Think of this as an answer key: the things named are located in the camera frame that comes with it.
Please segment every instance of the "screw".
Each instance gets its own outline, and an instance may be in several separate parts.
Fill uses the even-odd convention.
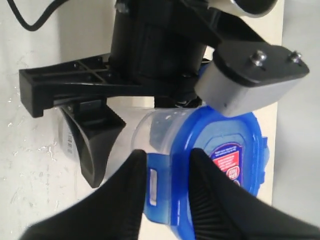
[[[251,62],[258,67],[261,67],[266,59],[267,55],[261,50],[257,50],[252,56],[250,56]]]
[[[294,51],[289,55],[289,59],[296,64],[300,62],[301,58],[302,54],[297,51]]]
[[[117,2],[114,5],[114,8],[121,14],[128,14],[129,13],[128,5],[124,2]]]

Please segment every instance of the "red label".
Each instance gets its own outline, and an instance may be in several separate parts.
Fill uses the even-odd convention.
[[[226,172],[235,166],[239,166],[239,151],[216,158],[213,162],[221,169],[222,172]]]

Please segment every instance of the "black curved holder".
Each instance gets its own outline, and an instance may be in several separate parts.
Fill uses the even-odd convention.
[[[189,202],[197,240],[315,240],[320,229],[258,200],[233,183],[202,149],[189,164]]]
[[[276,69],[270,67],[263,72],[266,82],[299,79],[309,73],[299,64],[288,67],[287,56],[279,55],[289,53],[288,49],[268,44],[241,18],[208,8],[207,1],[122,3],[128,11],[116,13],[110,54],[19,71],[21,102],[32,117],[42,117],[44,110],[62,107],[76,136],[82,173],[92,187],[101,183],[110,146],[124,126],[114,112],[103,106],[105,99],[149,96],[155,98],[158,108],[197,107],[202,101],[194,87],[199,68],[208,62],[203,61],[205,49],[216,49],[217,56],[225,42],[234,46],[237,53],[253,54],[256,43],[268,49],[268,60],[279,64]],[[237,69],[220,57],[221,64],[230,68],[224,74],[232,75]],[[258,79],[259,74],[257,71],[249,80]],[[98,107],[82,111],[90,102]],[[69,110],[78,107],[80,112]]]
[[[97,191],[31,226],[20,240],[137,240],[146,179],[147,155],[135,150]]]

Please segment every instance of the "plastic container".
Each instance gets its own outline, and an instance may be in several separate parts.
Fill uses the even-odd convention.
[[[183,240],[194,240],[188,201],[189,155],[201,148],[236,184],[256,196],[269,159],[253,113],[226,118],[208,106],[147,114],[133,134],[132,149],[148,153],[144,213],[171,227]]]

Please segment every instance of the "container label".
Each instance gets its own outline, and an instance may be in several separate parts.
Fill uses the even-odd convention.
[[[242,184],[242,151],[243,147],[230,142],[217,147],[211,153],[213,162],[236,184]]]

